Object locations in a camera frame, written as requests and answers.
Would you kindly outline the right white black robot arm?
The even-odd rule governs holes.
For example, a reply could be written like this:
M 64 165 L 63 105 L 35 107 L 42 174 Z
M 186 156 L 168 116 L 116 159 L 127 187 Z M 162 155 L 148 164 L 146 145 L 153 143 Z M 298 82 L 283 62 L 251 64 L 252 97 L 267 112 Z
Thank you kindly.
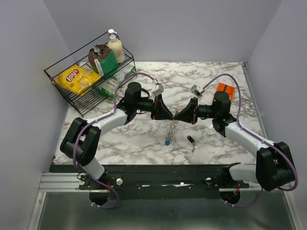
M 225 138 L 238 143 L 256 158 L 256 164 L 235 163 L 221 175 L 223 186 L 230 188 L 238 181 L 258 183 L 266 191 L 297 182 L 290 149 L 284 142 L 262 138 L 238 123 L 230 114 L 231 100 L 226 92 L 216 92 L 212 105 L 199 105 L 197 98 L 174 116 L 175 120 L 195 124 L 199 118 L 212 119 L 213 128 Z

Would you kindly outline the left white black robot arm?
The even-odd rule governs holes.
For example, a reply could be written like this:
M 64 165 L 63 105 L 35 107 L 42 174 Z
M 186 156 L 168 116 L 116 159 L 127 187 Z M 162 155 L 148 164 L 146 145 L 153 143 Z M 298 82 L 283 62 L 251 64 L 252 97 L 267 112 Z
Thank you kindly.
M 60 151 L 91 176 L 90 184 L 95 189 L 102 189 L 106 185 L 106 170 L 95 157 L 101 135 L 128 124 L 139 111 L 150 112 L 152 120 L 173 120 L 173 114 L 163 102 L 163 86 L 155 80 L 153 83 L 153 100 L 141 97 L 146 90 L 139 83 L 131 82 L 114 110 L 89 120 L 80 117 L 73 120 Z

